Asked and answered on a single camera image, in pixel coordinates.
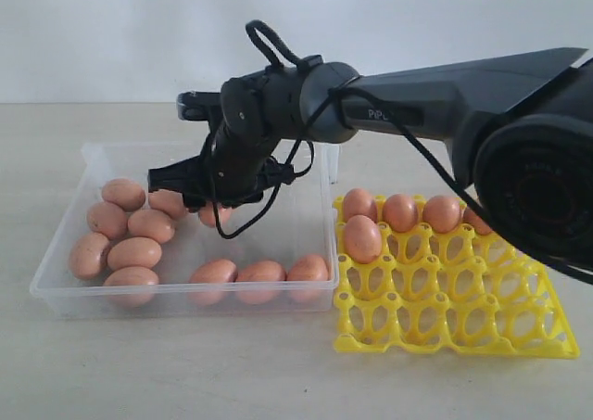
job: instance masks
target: brown egg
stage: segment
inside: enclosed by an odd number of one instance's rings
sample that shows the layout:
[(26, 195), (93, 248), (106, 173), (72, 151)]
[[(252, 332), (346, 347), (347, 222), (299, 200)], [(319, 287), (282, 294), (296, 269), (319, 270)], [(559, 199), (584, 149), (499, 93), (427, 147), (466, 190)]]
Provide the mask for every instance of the brown egg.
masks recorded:
[(173, 219), (160, 210), (142, 209), (128, 219), (128, 230), (132, 236), (149, 237), (159, 244), (165, 244), (175, 236)]
[(158, 264), (163, 251), (160, 244), (149, 237), (131, 237), (114, 246), (107, 255), (111, 270), (124, 267), (145, 267), (152, 269)]
[[(190, 284), (232, 283), (237, 278), (237, 266), (229, 260), (214, 260), (201, 265), (189, 278)], [(189, 299), (198, 306), (209, 306), (227, 296), (224, 291), (192, 292)]]
[[(259, 261), (241, 270), (236, 282), (278, 282), (286, 279), (284, 267), (275, 261)], [(236, 292), (239, 300), (245, 304), (263, 304), (272, 301), (280, 294), (280, 290), (240, 290)]]
[[(298, 260), (286, 275), (286, 281), (327, 281), (330, 277), (327, 261), (320, 255), (306, 255)], [(296, 302), (309, 302), (322, 293), (321, 289), (290, 290), (289, 296)]]
[(461, 205), (453, 196), (434, 196), (424, 204), (423, 220), (436, 233), (448, 233), (461, 223)]
[(360, 264), (373, 262), (381, 254), (381, 231), (366, 216), (352, 216), (344, 227), (343, 236), (346, 254)]
[[(158, 275), (145, 267), (125, 267), (111, 274), (103, 286), (156, 286)], [(109, 295), (111, 302), (131, 309), (144, 306), (155, 296), (154, 291), (146, 290), (142, 293)]]
[(106, 202), (119, 205), (124, 211), (136, 211), (146, 202), (146, 192), (131, 179), (112, 179), (103, 185), (101, 197)]
[(164, 211), (174, 221), (179, 221), (188, 214), (182, 194), (170, 190), (158, 190), (148, 194), (148, 205), (151, 209)]
[(72, 247), (68, 268), (78, 279), (94, 279), (107, 267), (107, 255), (111, 245), (107, 236), (89, 233), (81, 237)]
[(128, 215), (111, 202), (97, 202), (86, 212), (86, 223), (109, 239), (121, 239), (128, 232)]
[(393, 195), (383, 204), (382, 219), (394, 232), (405, 233), (418, 223), (420, 213), (412, 196)]
[(478, 235), (486, 236), (492, 233), (490, 226), (486, 224), (482, 218), (475, 214), (475, 211), (469, 207), (466, 208), (465, 212), (463, 213), (463, 221), (471, 225)]
[[(231, 218), (231, 215), (233, 214), (233, 209), (227, 209), (221, 205), (218, 206), (218, 209), (219, 209), (219, 220), (221, 221), (221, 225), (225, 225)], [(214, 207), (212, 206), (211, 202), (206, 204), (206, 207), (203, 207), (198, 211), (197, 217), (200, 219), (200, 221), (206, 227), (210, 227), (210, 228), (216, 227), (216, 219), (214, 216)]]
[(367, 190), (353, 188), (346, 193), (342, 201), (342, 219), (347, 223), (352, 216), (359, 214), (376, 223), (378, 218), (377, 203)]

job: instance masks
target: clear plastic tray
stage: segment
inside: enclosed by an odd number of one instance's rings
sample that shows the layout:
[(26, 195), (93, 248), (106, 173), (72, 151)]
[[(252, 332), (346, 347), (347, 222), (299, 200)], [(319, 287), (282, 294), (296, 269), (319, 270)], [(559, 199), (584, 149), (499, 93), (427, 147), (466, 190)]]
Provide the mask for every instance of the clear plastic tray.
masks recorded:
[[(283, 161), (292, 142), (282, 142), (274, 156)], [(313, 168), (292, 185), (285, 185), (266, 216), (232, 240), (222, 239), (215, 229), (202, 225), (190, 214), (178, 226), (176, 236), (163, 245), (163, 256), (154, 271), (160, 284), (151, 291), (155, 297), (144, 306), (124, 309), (108, 298), (116, 294), (146, 292), (145, 287), (103, 287), (105, 279), (85, 283), (69, 272), (69, 251), (74, 242), (89, 232), (86, 211), (100, 201), (100, 188), (115, 177), (129, 177), (146, 187), (148, 169), (168, 165), (194, 156), (200, 148), (195, 143), (165, 144), (87, 144), (82, 153), (87, 168), (44, 258), (33, 277), (30, 291), (62, 318), (119, 318), (130, 316), (183, 316), (207, 313), (245, 312), (321, 312), (332, 308), (339, 273), (334, 237), (334, 210), (329, 189), (328, 146), (315, 146)], [(299, 149), (294, 163), (297, 171), (309, 164), (309, 149)], [(227, 233), (253, 217), (265, 205), (269, 194), (259, 204), (241, 207), (233, 213)], [(205, 261), (227, 258), (239, 268), (260, 260), (280, 262), (288, 270), (308, 253), (323, 255), (331, 276), (323, 282), (187, 284), (193, 271)], [(245, 290), (276, 290), (271, 302), (247, 305), (235, 297)], [(291, 291), (315, 290), (317, 297), (306, 303), (295, 302)], [(190, 300), (191, 292), (225, 292), (221, 302), (201, 307)]]

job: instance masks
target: tabletop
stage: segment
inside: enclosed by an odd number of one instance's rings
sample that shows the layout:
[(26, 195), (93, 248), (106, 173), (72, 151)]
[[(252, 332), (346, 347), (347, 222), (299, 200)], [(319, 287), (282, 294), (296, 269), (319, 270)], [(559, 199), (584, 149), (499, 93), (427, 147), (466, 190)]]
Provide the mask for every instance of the tabletop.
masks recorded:
[[(588, 419), (593, 289), (550, 272), (576, 360), (338, 354), (323, 313), (62, 321), (29, 284), (85, 167), (86, 142), (196, 140), (174, 104), (0, 106), (0, 408), (85, 418)], [(443, 146), (427, 143), (442, 162)], [(335, 196), (448, 192), (402, 137), (358, 134)]]

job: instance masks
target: egg tray cell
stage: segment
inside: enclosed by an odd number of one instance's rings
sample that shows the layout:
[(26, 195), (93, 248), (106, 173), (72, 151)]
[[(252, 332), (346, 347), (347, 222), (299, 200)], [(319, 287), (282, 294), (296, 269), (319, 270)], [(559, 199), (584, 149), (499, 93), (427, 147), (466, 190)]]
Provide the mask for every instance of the egg tray cell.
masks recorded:
[[(447, 234), (418, 223), (407, 233), (381, 222), (382, 254), (369, 264), (344, 249), (342, 201), (335, 232), (340, 278), (338, 352), (386, 352), (574, 359), (580, 350), (543, 264), (500, 236), (465, 223)], [(422, 214), (425, 199), (414, 197)]]

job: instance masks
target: white wall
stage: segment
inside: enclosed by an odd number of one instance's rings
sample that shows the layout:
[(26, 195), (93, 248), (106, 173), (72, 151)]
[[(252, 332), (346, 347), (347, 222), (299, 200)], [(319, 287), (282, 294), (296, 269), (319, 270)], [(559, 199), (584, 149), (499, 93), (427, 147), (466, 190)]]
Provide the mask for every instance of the white wall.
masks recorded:
[(299, 55), (376, 73), (593, 47), (592, 18), (592, 0), (0, 0), (0, 102), (170, 102), (217, 90), (263, 67), (250, 19)]

